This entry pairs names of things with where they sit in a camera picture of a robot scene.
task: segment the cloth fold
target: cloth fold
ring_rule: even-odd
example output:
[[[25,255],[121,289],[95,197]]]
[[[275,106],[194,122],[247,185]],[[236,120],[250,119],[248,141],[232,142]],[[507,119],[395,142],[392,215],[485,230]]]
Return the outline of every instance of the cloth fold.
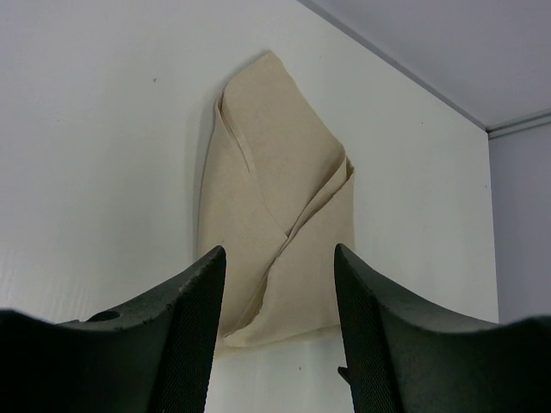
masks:
[[[277,342],[339,323],[333,254],[353,245],[354,168],[279,58],[235,76],[216,104],[199,254],[227,253],[220,338]]]

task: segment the textured rubber surface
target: textured rubber surface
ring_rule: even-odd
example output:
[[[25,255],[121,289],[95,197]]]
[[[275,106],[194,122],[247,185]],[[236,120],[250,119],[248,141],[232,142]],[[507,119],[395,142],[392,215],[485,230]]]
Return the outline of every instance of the textured rubber surface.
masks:
[[[176,304],[159,369],[152,413],[195,413],[205,410],[208,380],[224,292],[224,262],[195,279],[192,293]]]
[[[549,411],[551,317],[499,326],[462,316],[342,245],[335,282],[356,413]]]
[[[202,412],[225,269],[214,249],[88,322],[0,311],[0,411]]]

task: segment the white wall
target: white wall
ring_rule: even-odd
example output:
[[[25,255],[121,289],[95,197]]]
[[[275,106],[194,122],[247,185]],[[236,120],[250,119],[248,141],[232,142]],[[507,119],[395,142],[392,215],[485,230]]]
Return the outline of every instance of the white wall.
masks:
[[[551,126],[490,142],[499,319],[551,313]]]
[[[497,318],[486,135],[301,4],[0,7],[0,306],[86,318],[189,265],[214,100],[272,49],[356,165],[357,252]],[[216,361],[209,411],[351,411],[343,363],[338,336]]]
[[[490,126],[551,108],[548,0],[301,0]]]

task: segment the beige cloth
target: beige cloth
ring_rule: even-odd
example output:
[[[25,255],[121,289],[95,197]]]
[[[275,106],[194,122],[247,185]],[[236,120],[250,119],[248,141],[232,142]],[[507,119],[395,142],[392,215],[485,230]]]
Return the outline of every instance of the beige cloth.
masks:
[[[339,323],[337,243],[353,245],[353,168],[269,52],[216,106],[201,192],[199,254],[227,253],[220,337],[272,343]]]

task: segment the folded fabric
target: folded fabric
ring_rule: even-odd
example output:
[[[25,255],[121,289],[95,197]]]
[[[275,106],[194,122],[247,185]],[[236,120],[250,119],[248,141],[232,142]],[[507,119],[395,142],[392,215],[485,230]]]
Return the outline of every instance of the folded fabric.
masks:
[[[267,344],[339,323],[337,243],[354,243],[353,173],[343,146],[269,52],[215,108],[198,250],[227,253],[220,339]]]

